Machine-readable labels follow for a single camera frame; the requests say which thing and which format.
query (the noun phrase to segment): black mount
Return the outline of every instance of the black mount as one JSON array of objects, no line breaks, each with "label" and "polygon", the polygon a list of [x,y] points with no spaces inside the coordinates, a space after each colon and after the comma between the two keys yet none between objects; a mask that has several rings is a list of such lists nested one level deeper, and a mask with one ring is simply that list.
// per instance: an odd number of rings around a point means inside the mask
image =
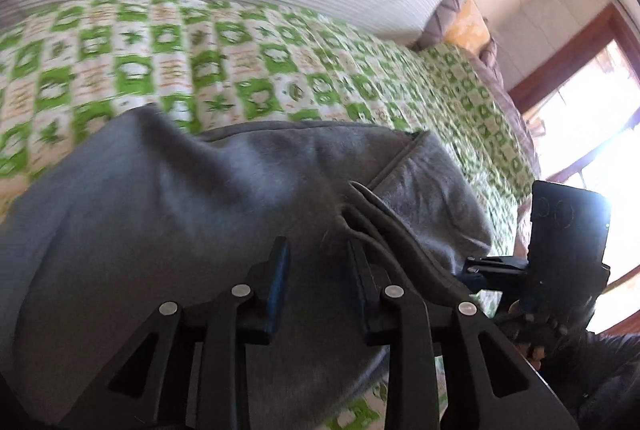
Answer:
[{"label": "black mount", "polygon": [[60,426],[128,430],[184,426],[196,343],[202,342],[197,430],[248,430],[244,346],[268,345],[278,327],[289,243],[276,238],[269,260],[214,301],[186,309],[163,303],[100,371]]},{"label": "black mount", "polygon": [[[529,363],[471,302],[424,302],[392,285],[349,242],[367,344],[389,345],[385,430],[569,430],[577,425]],[[448,408],[438,422],[434,356],[442,354]]]},{"label": "black mount", "polygon": [[510,339],[552,354],[587,327],[607,286],[610,268],[602,258],[610,219],[602,195],[536,181],[527,259],[467,259],[458,279],[474,293],[502,291],[494,322]]}]

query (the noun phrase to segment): green patterned bedsheet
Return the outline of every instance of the green patterned bedsheet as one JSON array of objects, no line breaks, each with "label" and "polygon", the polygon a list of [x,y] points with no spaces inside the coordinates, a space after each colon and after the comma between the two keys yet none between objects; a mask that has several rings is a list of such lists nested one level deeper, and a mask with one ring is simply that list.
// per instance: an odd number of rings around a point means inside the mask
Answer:
[{"label": "green patterned bedsheet", "polygon": [[[432,129],[487,212],[498,254],[511,252],[516,207],[533,181],[504,115],[454,46],[418,54],[286,6],[84,0],[0,36],[0,219],[110,118],[152,102],[189,133],[306,119]],[[382,428],[385,405],[382,381],[325,427]]]}]

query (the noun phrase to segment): gray fabric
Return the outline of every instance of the gray fabric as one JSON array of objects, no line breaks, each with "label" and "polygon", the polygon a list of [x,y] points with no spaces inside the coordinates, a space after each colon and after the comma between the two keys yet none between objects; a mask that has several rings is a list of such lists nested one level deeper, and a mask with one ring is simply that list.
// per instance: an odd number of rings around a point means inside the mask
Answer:
[{"label": "gray fabric", "polygon": [[[351,181],[371,184],[398,215]],[[292,247],[289,288],[273,344],[248,348],[252,425],[311,428],[369,384],[385,356],[364,346],[348,263],[328,244],[345,201],[382,243],[402,233],[388,258],[419,245],[412,251],[444,275],[490,245],[433,134],[256,122],[196,138],[153,107],[130,111],[47,172],[0,226],[0,370],[31,415],[57,422],[159,303],[212,299],[281,234]],[[428,272],[411,259],[391,264]]]}]

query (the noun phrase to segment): person's hand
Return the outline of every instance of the person's hand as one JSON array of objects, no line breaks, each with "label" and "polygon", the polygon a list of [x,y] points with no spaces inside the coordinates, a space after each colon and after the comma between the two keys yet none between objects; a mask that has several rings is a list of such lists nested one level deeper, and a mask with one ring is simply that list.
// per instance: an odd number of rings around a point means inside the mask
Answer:
[{"label": "person's hand", "polygon": [[[517,313],[519,310],[520,301],[514,302],[509,308],[510,313]],[[540,370],[540,367],[542,366],[542,360],[544,360],[545,358],[545,347],[538,346],[534,347],[533,350],[531,350],[531,344],[519,343],[514,345],[518,352],[524,356],[527,362],[529,362],[530,365],[535,368],[535,370]]]}]

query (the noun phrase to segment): bed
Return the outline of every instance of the bed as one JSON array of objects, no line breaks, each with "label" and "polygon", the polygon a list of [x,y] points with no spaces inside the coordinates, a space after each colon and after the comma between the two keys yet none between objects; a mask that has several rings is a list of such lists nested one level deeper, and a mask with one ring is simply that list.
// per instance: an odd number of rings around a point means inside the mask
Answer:
[{"label": "bed", "polygon": [[[457,1],[466,31],[469,0]],[[473,54],[426,35],[446,2],[0,0],[0,215],[108,120],[155,103],[188,134],[261,120],[434,131],[490,219],[494,253],[511,254],[536,174],[530,138],[490,41]],[[386,387],[323,427],[382,428]]]}]

